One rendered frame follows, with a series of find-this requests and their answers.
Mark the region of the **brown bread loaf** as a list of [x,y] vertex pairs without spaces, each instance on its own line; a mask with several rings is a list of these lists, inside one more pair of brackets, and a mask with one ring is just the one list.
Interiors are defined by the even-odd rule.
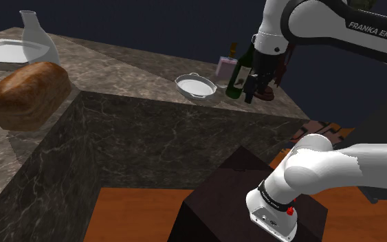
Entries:
[[71,93],[65,69],[51,62],[32,63],[0,81],[0,127],[36,131]]

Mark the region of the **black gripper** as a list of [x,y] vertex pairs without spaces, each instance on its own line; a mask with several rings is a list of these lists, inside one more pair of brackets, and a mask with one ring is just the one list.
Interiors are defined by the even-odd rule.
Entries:
[[275,71],[282,57],[283,54],[263,54],[257,49],[254,50],[252,67],[255,74],[249,75],[243,86],[246,103],[252,103],[252,98],[256,91],[257,77],[264,83],[269,83],[274,78]]

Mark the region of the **dark green wine bottle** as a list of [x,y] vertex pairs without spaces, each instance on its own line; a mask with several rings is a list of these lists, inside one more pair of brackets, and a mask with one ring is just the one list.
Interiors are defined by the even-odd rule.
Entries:
[[252,69],[252,61],[254,55],[254,44],[250,43],[250,46],[246,53],[240,57],[238,60],[234,71],[232,72],[232,76],[228,83],[228,86],[225,90],[225,94],[227,97],[232,99],[238,99],[243,92],[243,86],[245,81],[247,80],[248,75]]

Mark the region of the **reddish brown figure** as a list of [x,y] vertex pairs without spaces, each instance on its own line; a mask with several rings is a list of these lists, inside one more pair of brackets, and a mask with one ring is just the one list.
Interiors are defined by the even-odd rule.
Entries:
[[[283,57],[280,59],[278,67],[275,71],[274,78],[272,79],[274,80],[274,84],[277,87],[279,87],[280,82],[283,78],[283,75],[287,71],[287,65],[291,59],[295,46],[296,46],[295,44],[289,43],[284,53],[279,53],[280,50],[278,48],[274,49],[275,51],[277,51],[277,54],[283,54]],[[254,92],[254,96],[265,101],[273,100],[274,99],[273,89],[268,86],[270,82],[263,82],[257,77],[256,91]]]

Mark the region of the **dark robot stand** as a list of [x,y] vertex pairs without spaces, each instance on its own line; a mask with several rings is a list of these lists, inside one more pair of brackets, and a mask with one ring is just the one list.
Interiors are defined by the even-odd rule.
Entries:
[[184,199],[167,242],[280,242],[250,220],[245,201],[272,171],[239,147]]

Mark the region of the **white oval baking dish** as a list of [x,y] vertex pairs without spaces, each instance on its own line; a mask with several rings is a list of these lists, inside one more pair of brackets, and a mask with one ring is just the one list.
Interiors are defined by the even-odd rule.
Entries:
[[175,79],[175,86],[180,94],[193,100],[210,99],[217,91],[213,82],[198,73],[180,75]]

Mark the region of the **white vase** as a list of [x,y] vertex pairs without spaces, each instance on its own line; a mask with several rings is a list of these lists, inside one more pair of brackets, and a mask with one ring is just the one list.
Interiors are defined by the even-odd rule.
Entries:
[[24,27],[22,33],[23,53],[29,64],[51,62],[60,65],[58,50],[50,36],[41,27],[35,11],[19,11]]

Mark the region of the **white plate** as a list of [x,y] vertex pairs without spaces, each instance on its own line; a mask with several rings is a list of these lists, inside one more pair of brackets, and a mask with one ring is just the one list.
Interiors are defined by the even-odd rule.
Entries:
[[48,50],[48,46],[39,43],[0,38],[0,63],[27,63]]

